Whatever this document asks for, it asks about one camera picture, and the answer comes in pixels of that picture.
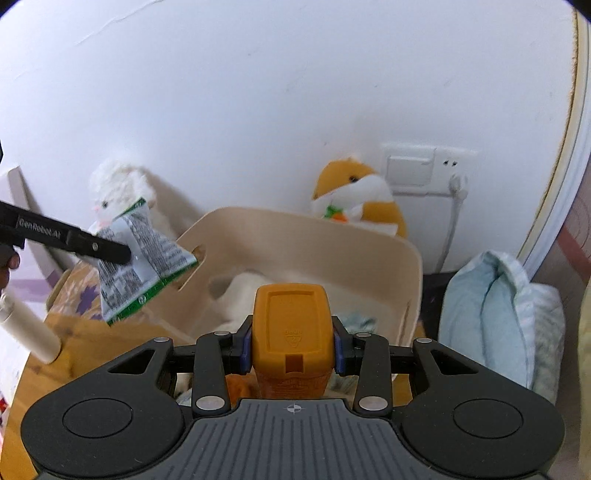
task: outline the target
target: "white cylinder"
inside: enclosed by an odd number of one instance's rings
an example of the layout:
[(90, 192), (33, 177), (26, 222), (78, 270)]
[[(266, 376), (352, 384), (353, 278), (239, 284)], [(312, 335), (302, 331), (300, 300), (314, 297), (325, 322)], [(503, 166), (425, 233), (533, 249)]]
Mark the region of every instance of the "white cylinder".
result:
[(0, 327), (44, 364), (60, 354), (60, 338), (27, 305), (6, 292), (0, 296)]

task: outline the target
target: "orange bottle cap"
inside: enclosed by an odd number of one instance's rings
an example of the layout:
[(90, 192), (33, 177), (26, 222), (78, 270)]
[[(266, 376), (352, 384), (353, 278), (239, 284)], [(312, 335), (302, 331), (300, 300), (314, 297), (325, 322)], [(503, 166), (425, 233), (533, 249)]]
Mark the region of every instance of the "orange bottle cap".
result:
[(329, 375), (335, 343), (329, 301), (320, 285), (264, 285), (252, 317), (252, 364), (277, 380)]

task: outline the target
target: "white plush toy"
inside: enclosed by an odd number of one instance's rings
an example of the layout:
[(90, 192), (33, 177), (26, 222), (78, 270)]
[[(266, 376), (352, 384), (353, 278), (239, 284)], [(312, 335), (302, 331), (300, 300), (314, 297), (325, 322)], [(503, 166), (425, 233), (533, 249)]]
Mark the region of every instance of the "white plush toy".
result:
[(91, 233), (109, 225), (139, 198), (148, 202), (152, 227), (171, 240), (177, 239), (168, 219), (156, 207), (156, 192), (148, 177), (133, 164), (105, 160), (90, 175), (90, 196), (98, 220), (90, 227)]

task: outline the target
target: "green and white packet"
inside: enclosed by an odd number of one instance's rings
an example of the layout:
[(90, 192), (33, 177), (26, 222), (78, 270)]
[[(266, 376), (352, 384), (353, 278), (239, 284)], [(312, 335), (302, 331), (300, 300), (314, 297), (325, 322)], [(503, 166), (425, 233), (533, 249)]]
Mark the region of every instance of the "green and white packet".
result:
[(100, 309), (109, 325), (137, 312), (167, 284), (198, 264), (194, 255), (152, 228), (150, 209), (144, 199), (139, 199), (97, 235), (131, 249), (127, 265), (97, 263)]

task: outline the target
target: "plush hamster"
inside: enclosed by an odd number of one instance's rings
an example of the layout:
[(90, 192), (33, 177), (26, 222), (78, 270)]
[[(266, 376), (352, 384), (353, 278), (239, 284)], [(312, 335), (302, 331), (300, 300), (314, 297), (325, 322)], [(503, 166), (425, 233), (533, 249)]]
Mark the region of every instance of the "plush hamster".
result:
[(402, 211), (386, 180), (353, 158), (334, 160), (324, 167), (312, 197), (312, 212), (318, 217), (407, 237)]

